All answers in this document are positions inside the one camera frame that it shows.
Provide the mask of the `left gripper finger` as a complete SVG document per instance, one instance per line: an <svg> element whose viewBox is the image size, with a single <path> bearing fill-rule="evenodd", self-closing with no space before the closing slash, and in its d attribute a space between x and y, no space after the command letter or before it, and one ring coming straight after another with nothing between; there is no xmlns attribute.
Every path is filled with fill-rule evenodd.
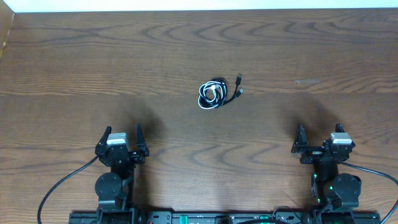
<svg viewBox="0 0 398 224"><path fill-rule="evenodd" d="M101 139L99 140L97 144L97 148L101 149L102 147L105 147L107 145L106 141L108 139L108 136L111 134L112 127L107 126L105 129L104 134L102 135Z"/></svg>
<svg viewBox="0 0 398 224"><path fill-rule="evenodd" d="M147 144L142 133L142 128L139 123L136 126L136 146L142 152L147 152Z"/></svg>

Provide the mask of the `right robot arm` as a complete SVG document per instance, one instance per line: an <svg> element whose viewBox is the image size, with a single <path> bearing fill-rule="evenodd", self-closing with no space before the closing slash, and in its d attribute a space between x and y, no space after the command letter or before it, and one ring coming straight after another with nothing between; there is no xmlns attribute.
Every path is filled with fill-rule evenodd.
<svg viewBox="0 0 398 224"><path fill-rule="evenodd" d="M303 223L354 223L352 212L359 207L362 182L355 175L338 171L338 164L349 159L354 147L340 123L321 146L310 146L304 126L297 125L291 153L301 155L301 164L313 166L311 191L318 200L318 207L303 215Z"/></svg>

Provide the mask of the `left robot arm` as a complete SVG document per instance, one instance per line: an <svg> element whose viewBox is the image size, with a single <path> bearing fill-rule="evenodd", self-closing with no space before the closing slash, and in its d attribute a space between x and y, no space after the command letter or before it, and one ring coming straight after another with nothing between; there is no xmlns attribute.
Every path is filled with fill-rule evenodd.
<svg viewBox="0 0 398 224"><path fill-rule="evenodd" d="M129 150L126 133L112 133L108 126L95 147L95 154L110 171L101 175L95 183L98 196L98 223L144 223L140 210L133 205L134 169L144 164L149 148L141 125L136 126L135 151Z"/></svg>

